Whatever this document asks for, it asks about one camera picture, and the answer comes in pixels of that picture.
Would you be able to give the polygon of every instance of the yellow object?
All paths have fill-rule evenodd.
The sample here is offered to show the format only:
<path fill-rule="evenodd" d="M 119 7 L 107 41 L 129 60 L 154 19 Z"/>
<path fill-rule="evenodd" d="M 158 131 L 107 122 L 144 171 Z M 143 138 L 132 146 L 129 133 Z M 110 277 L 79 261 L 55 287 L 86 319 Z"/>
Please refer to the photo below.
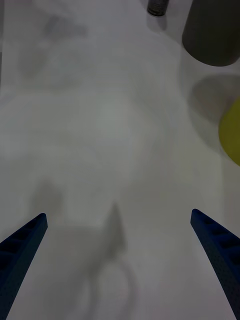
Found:
<path fill-rule="evenodd" d="M 218 134 L 224 151 L 240 166 L 240 98 L 223 115 Z"/>

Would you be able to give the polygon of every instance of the gray cylinder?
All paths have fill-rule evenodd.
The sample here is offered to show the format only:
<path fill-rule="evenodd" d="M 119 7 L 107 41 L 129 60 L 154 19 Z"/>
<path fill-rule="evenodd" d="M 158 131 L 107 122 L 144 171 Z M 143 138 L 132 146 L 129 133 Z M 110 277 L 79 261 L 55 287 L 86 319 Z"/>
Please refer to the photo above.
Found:
<path fill-rule="evenodd" d="M 182 44 L 207 65 L 236 62 L 240 57 L 240 0 L 193 0 Z"/>

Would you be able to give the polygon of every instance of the white table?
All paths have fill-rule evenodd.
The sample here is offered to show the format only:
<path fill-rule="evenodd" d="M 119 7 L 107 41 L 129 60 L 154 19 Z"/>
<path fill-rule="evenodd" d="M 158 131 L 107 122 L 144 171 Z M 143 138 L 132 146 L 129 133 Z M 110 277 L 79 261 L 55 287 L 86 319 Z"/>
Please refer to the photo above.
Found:
<path fill-rule="evenodd" d="M 5 5 L 1 239 L 49 224 L 8 320 L 233 320 L 190 216 L 240 236 L 218 142 L 239 64 L 184 51 L 188 0 L 159 22 L 141 0 L 49 3 Z"/>

